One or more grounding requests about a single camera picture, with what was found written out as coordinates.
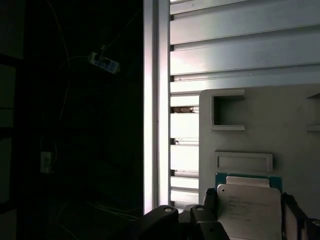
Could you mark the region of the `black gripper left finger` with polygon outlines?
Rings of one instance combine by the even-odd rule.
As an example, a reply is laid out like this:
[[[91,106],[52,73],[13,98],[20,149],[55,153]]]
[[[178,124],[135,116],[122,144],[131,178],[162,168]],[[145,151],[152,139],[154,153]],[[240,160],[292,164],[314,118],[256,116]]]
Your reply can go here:
[[[161,205],[139,220],[141,240],[228,240],[223,225],[217,220],[218,194],[208,188],[203,204],[187,205],[182,212]]]

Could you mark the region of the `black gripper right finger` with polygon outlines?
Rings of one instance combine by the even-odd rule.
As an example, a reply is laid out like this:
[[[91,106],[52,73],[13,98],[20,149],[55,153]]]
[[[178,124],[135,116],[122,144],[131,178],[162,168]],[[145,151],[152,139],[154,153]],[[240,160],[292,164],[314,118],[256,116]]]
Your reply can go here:
[[[292,195],[282,194],[283,240],[319,240],[320,220],[309,218]]]

